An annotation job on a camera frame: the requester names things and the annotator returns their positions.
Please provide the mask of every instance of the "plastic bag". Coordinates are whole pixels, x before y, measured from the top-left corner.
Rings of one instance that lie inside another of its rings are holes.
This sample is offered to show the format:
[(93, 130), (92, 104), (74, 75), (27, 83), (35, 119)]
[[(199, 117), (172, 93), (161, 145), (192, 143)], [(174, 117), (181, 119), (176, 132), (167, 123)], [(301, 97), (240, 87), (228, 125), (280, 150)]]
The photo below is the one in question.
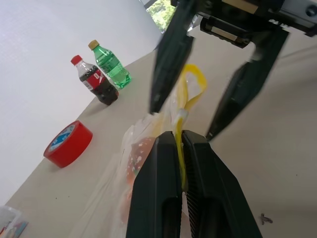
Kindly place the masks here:
[[(125, 237), (134, 179), (156, 137), (168, 130), (172, 130), (175, 135), (184, 189), (186, 178), (181, 144), (182, 125), (206, 86), (206, 79), (200, 70), (195, 65), (186, 65), (162, 111), (147, 115), (126, 131), (120, 153), (114, 155), (108, 165), (70, 238)], [(185, 194), (183, 205), (186, 206)], [(187, 207), (182, 213), (181, 237), (189, 238), (191, 234), (186, 210)]]

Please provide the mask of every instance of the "yellow plastic strap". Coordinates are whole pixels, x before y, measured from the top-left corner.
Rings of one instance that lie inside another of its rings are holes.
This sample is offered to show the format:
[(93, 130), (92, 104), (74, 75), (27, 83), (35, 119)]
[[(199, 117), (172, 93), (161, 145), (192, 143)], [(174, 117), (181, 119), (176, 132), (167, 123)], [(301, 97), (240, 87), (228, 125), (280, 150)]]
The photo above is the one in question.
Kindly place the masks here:
[[(192, 73), (196, 77), (196, 81), (201, 88), (201, 91), (198, 95), (193, 97), (192, 99), (188, 100), (188, 86), (186, 81), (186, 74)], [(185, 65), (181, 75), (180, 75), (180, 84), (177, 88), (177, 102), (179, 108), (185, 109), (187, 112), (197, 103), (203, 92), (205, 91), (207, 87), (207, 81), (203, 75), (203, 73), (193, 64), (187, 64)], [(182, 189), (185, 189), (185, 183), (186, 183), (186, 171), (185, 171), (185, 163), (184, 163), (184, 156), (183, 156), (183, 150), (182, 150), (182, 127), (183, 122), (186, 120), (183, 116), (180, 116), (178, 118), (178, 121), (176, 122), (176, 128), (175, 128), (175, 140), (176, 140), (176, 146), (177, 146), (177, 154), (179, 159), (179, 165), (181, 170), (181, 177), (182, 177)]]

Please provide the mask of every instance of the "green foliage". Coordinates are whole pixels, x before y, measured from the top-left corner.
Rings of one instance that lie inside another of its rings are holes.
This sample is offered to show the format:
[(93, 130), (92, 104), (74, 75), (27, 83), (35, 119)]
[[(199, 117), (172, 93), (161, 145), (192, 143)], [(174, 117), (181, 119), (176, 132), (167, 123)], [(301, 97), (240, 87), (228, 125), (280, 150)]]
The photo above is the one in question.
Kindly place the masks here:
[(165, 31), (174, 15), (175, 7), (170, 4), (170, 0), (157, 0), (147, 11), (159, 29)]

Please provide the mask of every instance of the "coca-cola bottle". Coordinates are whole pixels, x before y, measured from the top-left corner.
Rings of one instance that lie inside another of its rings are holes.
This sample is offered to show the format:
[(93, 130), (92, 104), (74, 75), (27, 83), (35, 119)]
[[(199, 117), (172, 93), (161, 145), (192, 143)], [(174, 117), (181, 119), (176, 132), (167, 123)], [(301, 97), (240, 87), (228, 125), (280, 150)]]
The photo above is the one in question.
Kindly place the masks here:
[(97, 66), (84, 62), (80, 56), (75, 56), (71, 62), (78, 70), (80, 81), (97, 96), (100, 102), (109, 106), (118, 99), (117, 89)]

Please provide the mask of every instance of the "packaging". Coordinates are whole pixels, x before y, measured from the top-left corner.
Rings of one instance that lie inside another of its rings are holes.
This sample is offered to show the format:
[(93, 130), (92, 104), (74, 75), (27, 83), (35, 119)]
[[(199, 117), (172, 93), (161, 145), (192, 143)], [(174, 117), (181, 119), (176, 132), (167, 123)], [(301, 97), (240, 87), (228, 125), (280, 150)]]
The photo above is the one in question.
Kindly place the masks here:
[[(182, 188), (186, 190), (181, 131), (191, 107), (207, 86), (195, 65), (186, 65), (159, 114), (147, 115), (125, 133), (120, 152), (112, 158), (86, 209), (69, 238), (124, 238), (134, 179), (150, 153), (156, 137), (173, 131), (180, 160)], [(190, 238), (186, 195), (183, 193), (182, 238)]]
[(18, 238), (27, 224), (21, 212), (8, 206), (0, 206), (0, 238)]

